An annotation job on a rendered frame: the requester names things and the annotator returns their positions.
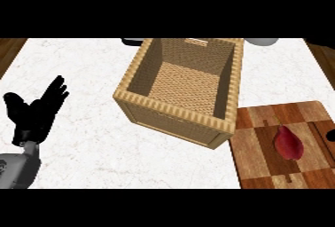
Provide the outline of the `red pear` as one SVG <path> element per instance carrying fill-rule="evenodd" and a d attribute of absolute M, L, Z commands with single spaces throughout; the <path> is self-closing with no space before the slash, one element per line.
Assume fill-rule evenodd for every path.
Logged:
<path fill-rule="evenodd" d="M 277 117 L 279 128 L 273 139 L 273 145 L 277 153 L 285 160 L 300 160 L 304 154 L 304 145 L 295 133 L 283 126 Z"/>

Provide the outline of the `pale grey rounded object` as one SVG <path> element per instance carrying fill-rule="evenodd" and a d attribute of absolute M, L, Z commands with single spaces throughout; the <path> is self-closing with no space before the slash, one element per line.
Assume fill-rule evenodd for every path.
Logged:
<path fill-rule="evenodd" d="M 277 42 L 277 38 L 246 38 L 245 41 L 257 46 L 270 46 Z"/>

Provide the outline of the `brown wooden cutting board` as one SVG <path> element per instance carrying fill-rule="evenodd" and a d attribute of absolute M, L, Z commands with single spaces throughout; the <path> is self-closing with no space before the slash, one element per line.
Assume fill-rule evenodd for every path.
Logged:
<path fill-rule="evenodd" d="M 317 101 L 243 107 L 229 139 L 243 189 L 335 189 L 335 122 Z"/>

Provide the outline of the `tan wicker basket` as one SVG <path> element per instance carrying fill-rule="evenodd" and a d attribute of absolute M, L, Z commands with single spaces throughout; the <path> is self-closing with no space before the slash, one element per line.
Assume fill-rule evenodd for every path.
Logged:
<path fill-rule="evenodd" d="M 146 38 L 114 92 L 130 121 L 211 149 L 233 136 L 241 38 Z"/>

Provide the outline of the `black object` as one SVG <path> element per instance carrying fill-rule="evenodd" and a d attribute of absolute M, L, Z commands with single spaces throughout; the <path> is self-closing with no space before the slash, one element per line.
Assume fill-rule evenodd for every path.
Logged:
<path fill-rule="evenodd" d="M 134 38 L 134 39 L 122 38 L 121 42 L 130 46 L 140 46 L 143 43 L 143 40 L 145 40 L 143 38 Z"/>

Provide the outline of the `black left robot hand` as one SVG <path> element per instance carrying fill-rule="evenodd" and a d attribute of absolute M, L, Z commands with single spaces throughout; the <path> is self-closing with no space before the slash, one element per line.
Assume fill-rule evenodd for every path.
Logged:
<path fill-rule="evenodd" d="M 3 96 L 6 102 L 6 113 L 10 121 L 16 124 L 12 144 L 24 146 L 28 141 L 40 144 L 52 129 L 55 115 L 58 114 L 63 101 L 69 95 L 63 77 L 56 76 L 41 98 L 28 104 L 22 97 L 7 92 Z"/>

